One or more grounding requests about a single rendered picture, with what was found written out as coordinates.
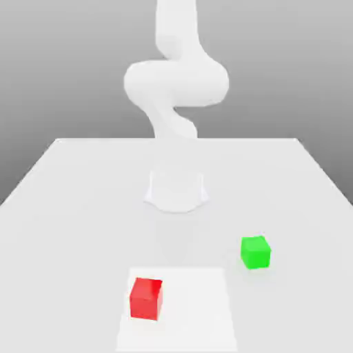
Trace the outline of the small green cube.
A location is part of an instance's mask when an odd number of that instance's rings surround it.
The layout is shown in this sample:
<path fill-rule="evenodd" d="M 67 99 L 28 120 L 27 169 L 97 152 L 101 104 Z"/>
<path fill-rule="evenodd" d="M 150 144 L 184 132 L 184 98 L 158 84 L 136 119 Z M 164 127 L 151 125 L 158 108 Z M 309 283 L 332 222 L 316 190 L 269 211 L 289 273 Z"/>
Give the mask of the small green cube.
<path fill-rule="evenodd" d="M 241 239 L 241 259 L 249 270 L 269 268 L 272 249 L 263 235 Z"/>

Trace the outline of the small red cube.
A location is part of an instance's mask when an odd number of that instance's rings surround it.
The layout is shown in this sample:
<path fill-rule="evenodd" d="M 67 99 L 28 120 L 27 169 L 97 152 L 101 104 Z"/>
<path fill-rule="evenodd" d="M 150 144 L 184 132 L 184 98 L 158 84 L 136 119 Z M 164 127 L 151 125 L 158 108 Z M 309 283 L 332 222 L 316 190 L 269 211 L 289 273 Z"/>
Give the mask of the small red cube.
<path fill-rule="evenodd" d="M 132 286 L 129 304 L 130 316 L 157 321 L 163 303 L 163 281 L 137 277 Z"/>

